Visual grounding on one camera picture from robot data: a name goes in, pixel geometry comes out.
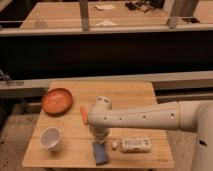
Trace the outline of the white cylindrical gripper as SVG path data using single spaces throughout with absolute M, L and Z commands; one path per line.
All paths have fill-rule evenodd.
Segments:
M 90 131 L 99 144 L 104 144 L 106 142 L 107 136 L 109 134 L 108 128 L 91 126 Z

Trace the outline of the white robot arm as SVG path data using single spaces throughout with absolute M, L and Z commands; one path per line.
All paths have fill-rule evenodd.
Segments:
M 197 134 L 191 171 L 213 171 L 213 100 L 173 101 L 139 108 L 111 109 L 98 97 L 88 112 L 95 128 L 180 130 Z

